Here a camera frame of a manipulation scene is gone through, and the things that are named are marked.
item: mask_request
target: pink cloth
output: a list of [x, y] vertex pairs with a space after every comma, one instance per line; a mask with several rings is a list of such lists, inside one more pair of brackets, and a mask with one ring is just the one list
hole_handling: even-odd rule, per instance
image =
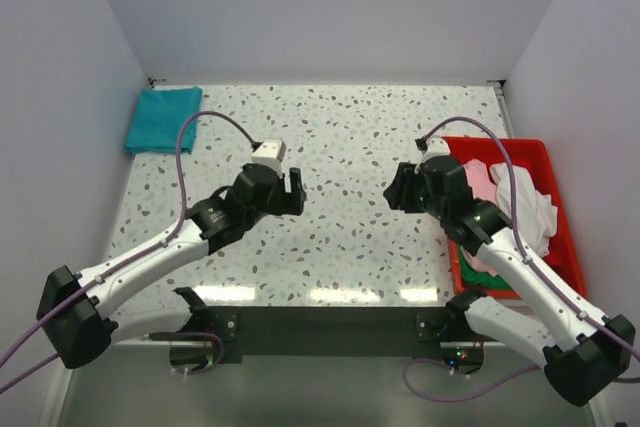
[[[491, 182], [491, 179], [489, 178], [489, 172], [487, 172], [487, 166], [485, 165], [485, 163], [476, 159], [470, 160], [469, 162], [464, 164], [464, 170], [467, 174], [467, 182], [471, 187], [473, 196], [476, 199], [488, 200], [489, 202], [493, 202], [494, 204], [496, 204], [497, 187], [493, 182]], [[480, 259], [473, 257], [464, 249], [460, 250], [462, 250], [462, 255], [464, 256], [469, 266], [476, 272], [487, 272], [492, 277], [498, 275], [495, 270], [482, 262]]]

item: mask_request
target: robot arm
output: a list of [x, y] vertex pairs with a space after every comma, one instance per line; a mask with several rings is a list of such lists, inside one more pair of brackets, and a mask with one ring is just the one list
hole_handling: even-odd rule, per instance
[[[629, 365], [630, 353], [586, 317], [633, 344], [635, 328], [624, 317], [610, 319], [569, 287], [526, 243], [520, 253], [511, 222], [491, 202], [474, 199], [464, 168], [446, 142], [432, 138], [419, 164], [401, 163], [384, 195], [392, 209], [429, 213], [449, 239], [491, 265], [533, 309], [541, 322], [503, 307], [484, 292], [467, 291], [447, 303], [456, 328], [487, 335], [520, 352], [544, 369], [554, 389], [568, 402], [584, 405]], [[529, 265], [581, 309], [566, 304]]]
[[[96, 282], [43, 327], [65, 366], [77, 368], [91, 362], [114, 341], [178, 330], [193, 316], [193, 309], [147, 312], [125, 322], [111, 316], [137, 292], [173, 270], [237, 242], [266, 215], [301, 215], [306, 194], [298, 169], [290, 169], [291, 189], [286, 191], [281, 166], [285, 150], [281, 140], [263, 142], [232, 186], [218, 189], [187, 210], [180, 231], [171, 240], [165, 239], [175, 224], [120, 257], [75, 275], [66, 266], [53, 271], [45, 284], [38, 319], [89, 282]], [[144, 255], [158, 242], [161, 248]], [[137, 260], [104, 276], [112, 265], [136, 255]]]

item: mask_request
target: red plastic tray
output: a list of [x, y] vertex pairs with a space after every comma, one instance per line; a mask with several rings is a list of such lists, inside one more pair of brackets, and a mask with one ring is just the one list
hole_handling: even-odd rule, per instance
[[[504, 162], [502, 154], [491, 139], [477, 139], [470, 137], [444, 137], [451, 149], [451, 155], [460, 163], [465, 164], [472, 159], [478, 159], [487, 164]], [[582, 276], [578, 255], [573, 245], [569, 222], [564, 211], [560, 192], [551, 168], [549, 154], [544, 144], [539, 140], [501, 139], [514, 165], [524, 167], [531, 174], [533, 185], [542, 194], [551, 194], [551, 203], [558, 207], [558, 233], [549, 241], [549, 255], [544, 260], [555, 272], [581, 296], [587, 292]], [[514, 291], [491, 290], [478, 286], [466, 285], [460, 274], [460, 258], [458, 246], [449, 241], [449, 258], [451, 259], [451, 274], [453, 290], [459, 294], [467, 289], [484, 290], [488, 295], [499, 299], [519, 299]]]

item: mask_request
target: green cloth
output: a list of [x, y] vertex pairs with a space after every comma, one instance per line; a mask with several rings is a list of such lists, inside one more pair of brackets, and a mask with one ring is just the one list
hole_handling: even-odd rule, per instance
[[476, 272], [467, 263], [464, 255], [462, 255], [462, 248], [458, 246], [458, 258], [460, 259], [460, 274], [465, 284], [477, 285], [491, 290], [513, 290], [507, 282], [496, 275], [492, 277], [491, 274], [486, 272]]

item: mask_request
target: black metal frame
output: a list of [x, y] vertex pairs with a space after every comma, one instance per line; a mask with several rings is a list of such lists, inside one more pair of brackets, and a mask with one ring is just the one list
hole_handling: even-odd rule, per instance
[[[447, 318], [444, 307], [204, 307], [182, 332], [215, 332], [225, 363], [245, 355], [441, 358]], [[170, 332], [150, 339], [189, 340]]]

